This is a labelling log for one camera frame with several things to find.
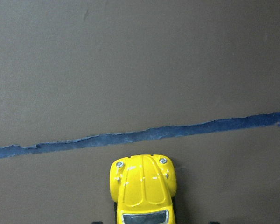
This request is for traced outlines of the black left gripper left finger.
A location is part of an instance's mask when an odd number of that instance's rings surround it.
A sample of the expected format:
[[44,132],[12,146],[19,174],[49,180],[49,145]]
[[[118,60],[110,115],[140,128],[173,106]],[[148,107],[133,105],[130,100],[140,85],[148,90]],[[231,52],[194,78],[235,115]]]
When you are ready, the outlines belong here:
[[103,221],[93,221],[91,224],[103,224]]

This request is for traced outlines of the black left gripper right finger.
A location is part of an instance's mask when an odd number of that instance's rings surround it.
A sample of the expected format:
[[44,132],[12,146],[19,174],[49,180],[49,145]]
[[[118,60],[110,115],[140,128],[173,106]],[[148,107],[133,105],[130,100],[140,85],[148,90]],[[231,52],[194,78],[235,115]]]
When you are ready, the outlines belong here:
[[217,221],[210,221],[209,224],[220,224],[220,222],[217,222]]

